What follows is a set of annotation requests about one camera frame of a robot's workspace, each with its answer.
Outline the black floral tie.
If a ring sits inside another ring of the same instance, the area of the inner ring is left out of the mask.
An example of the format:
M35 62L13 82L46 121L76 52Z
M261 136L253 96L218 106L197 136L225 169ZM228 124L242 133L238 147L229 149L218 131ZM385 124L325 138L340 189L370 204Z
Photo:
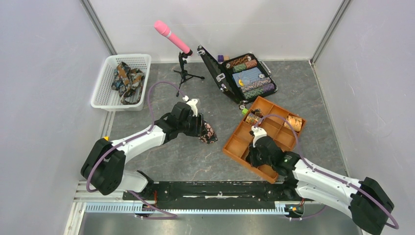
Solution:
M214 129L206 121L204 121L201 136L199 137L199 139L203 143L206 143L206 144L211 144L211 143L214 143L214 142L218 141L218 138L217 138L217 135L216 135Z

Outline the orange compartment tray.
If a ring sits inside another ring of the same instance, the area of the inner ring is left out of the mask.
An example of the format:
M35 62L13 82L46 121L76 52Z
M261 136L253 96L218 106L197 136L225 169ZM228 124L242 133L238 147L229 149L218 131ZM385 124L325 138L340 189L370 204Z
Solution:
M292 151L296 146L295 136L291 129L283 126L283 124L285 123L284 121L287 119L288 115L297 117L300 116L260 96L256 98L252 106L248 109L248 113L255 109L260 109L263 112L262 122L259 127L263 128L267 132L268 136L270 136L275 141L277 146L283 151ZM252 167L248 162L246 162L248 148L254 138L250 134L252 126L244 121L248 113L244 115L236 130L231 134L230 138L223 147L223 152L240 165L261 177L263 180L269 183L275 183L279 177L279 174L270 166L262 165L259 167ZM307 123L306 119L303 117L300 118L303 119L303 126L299 133L296 132L297 135L302 133L304 126Z

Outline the white plastic basket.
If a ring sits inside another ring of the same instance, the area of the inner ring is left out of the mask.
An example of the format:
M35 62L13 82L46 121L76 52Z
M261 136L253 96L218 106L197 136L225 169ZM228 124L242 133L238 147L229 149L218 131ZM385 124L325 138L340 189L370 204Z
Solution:
M112 83L115 78L115 70L121 62L124 62L132 69L139 69L143 72L141 87L134 95L126 98L127 101L132 102L132 105L122 104L119 91L112 89ZM142 53L118 54L107 57L95 84L91 97L91 106L93 108L103 109L108 112L142 110L145 101L145 93L147 90L151 62L152 57L149 54Z

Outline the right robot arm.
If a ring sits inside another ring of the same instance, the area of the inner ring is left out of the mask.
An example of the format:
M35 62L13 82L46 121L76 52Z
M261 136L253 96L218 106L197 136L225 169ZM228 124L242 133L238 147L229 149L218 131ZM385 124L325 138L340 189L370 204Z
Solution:
M288 182L282 187L287 199L301 197L325 204L371 235L381 234L388 225L394 204L376 180L358 180L319 168L298 153L283 151L269 136L254 139L248 150L249 164L269 166Z

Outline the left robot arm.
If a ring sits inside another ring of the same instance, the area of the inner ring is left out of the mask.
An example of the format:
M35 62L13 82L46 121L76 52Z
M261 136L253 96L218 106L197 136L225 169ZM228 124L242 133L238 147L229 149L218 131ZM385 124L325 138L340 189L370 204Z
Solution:
M125 165L139 154L168 143L179 134L201 137L205 127L203 114L198 111L199 100L176 103L172 111L163 115L146 129L123 139L97 140L81 168L87 180L88 192L109 195L120 190L131 190L141 199L149 199L154 187L142 172L129 172Z

